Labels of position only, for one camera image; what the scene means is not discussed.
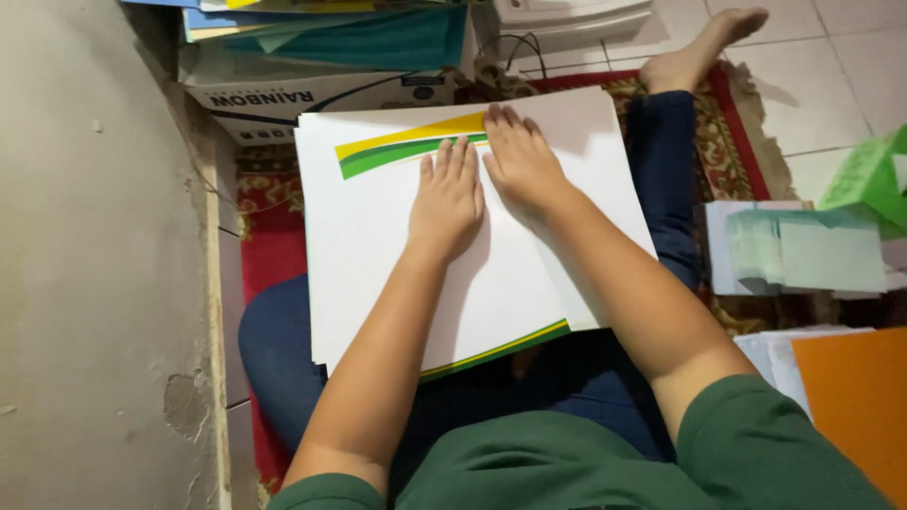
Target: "sleeve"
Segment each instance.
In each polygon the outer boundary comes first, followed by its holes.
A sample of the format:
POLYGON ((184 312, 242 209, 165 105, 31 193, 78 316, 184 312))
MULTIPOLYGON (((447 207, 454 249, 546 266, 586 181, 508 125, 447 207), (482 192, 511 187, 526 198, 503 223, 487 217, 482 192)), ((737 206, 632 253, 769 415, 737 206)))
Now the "sleeve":
POLYGON ((303 478, 271 498, 268 510, 385 510, 385 500, 365 480, 336 473, 303 478))
POLYGON ((680 468, 722 508, 892 508, 802 408, 759 376, 703 390, 684 415, 677 451, 680 468))

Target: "green stripe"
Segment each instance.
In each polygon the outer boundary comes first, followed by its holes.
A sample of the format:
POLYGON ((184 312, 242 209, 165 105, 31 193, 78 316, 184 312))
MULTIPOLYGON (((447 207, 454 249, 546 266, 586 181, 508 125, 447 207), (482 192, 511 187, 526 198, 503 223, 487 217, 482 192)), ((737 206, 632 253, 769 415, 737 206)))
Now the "green stripe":
MULTIPOLYGON (((539 329, 539 331, 550 328, 551 326, 553 326, 553 324, 550 326, 541 328, 541 329, 539 329)), ((437 370, 437 371, 430 371, 430 373, 419 377, 419 384, 422 384, 424 382, 428 382, 431 380, 435 380, 437 378, 442 378, 444 376, 453 374, 454 372, 459 372, 461 370, 466 370, 467 368, 475 367, 476 365, 481 365, 482 363, 485 363, 487 361, 491 361, 493 359, 497 359, 497 358, 500 358, 503 356, 513 354, 514 352, 521 351, 525 348, 537 346, 537 345, 545 343, 549 340, 554 340, 555 338, 563 337, 564 335, 566 335, 570 332, 571 332, 570 326, 568 326, 566 323, 564 323, 564 325, 561 326, 560 328, 553 329, 553 330, 551 330, 543 335, 540 335, 538 337, 535 337, 535 338, 533 338, 533 335, 535 335, 535 333, 532 333, 531 335, 527 335, 526 337, 524 337, 524 338, 528 338, 527 340, 522 340, 522 339, 516 340, 516 341, 512 342, 511 345, 506 349, 499 350, 497 352, 493 352, 493 351, 495 351, 495 349, 493 348, 493 349, 485 351, 484 353, 478 355, 477 357, 474 357, 474 360, 469 361, 467 363, 463 363, 462 365, 457 365, 455 363, 452 363, 440 370, 438 370, 436 368, 435 370, 437 370)))
MULTIPOLYGON (((430 138, 413 142, 400 142, 391 145, 382 145, 374 149, 359 151, 340 160, 340 171, 344 180, 356 177, 360 173, 368 172, 381 165, 403 160, 418 154, 434 151, 442 140, 456 142, 457 137, 430 138)), ((467 136, 470 142, 483 142, 488 140, 488 135, 483 132, 467 136)))

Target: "hand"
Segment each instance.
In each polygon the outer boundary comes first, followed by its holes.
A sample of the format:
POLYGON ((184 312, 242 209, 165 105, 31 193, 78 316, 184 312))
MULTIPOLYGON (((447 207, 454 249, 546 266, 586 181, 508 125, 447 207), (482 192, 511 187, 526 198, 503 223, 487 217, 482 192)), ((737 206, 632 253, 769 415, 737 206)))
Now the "hand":
POLYGON ((409 216, 407 247, 451 262, 473 244, 482 226, 485 198, 478 177, 475 145, 465 136, 444 140, 437 163, 422 159, 419 192, 409 216))
POLYGON ((504 197, 531 211, 544 211, 563 190, 573 189, 539 125, 510 106, 492 104, 483 118, 491 153, 485 168, 504 197))

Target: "bare foot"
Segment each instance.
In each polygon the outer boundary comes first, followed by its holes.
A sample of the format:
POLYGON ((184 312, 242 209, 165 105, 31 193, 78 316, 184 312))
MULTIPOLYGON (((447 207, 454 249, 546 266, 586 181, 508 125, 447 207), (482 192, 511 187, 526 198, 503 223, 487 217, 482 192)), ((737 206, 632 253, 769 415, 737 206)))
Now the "bare foot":
POLYGON ((721 11, 692 43, 652 57, 639 77, 649 93, 693 93, 725 48, 757 32, 766 21, 768 11, 761 7, 721 11))

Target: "rug fringe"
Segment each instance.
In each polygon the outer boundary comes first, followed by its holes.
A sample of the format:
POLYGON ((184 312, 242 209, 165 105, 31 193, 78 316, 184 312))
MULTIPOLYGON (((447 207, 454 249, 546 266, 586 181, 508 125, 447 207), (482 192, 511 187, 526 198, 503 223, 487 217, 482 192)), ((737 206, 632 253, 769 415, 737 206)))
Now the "rug fringe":
POLYGON ((727 75, 731 96, 734 98, 734 104, 740 114, 746 138, 753 147, 759 170, 766 181, 766 187, 772 200, 799 200, 794 190, 790 169, 787 167, 777 139, 769 138, 763 130, 766 108, 762 103, 762 96, 753 82, 752 73, 746 64, 734 66, 730 62, 722 61, 720 65, 727 75))

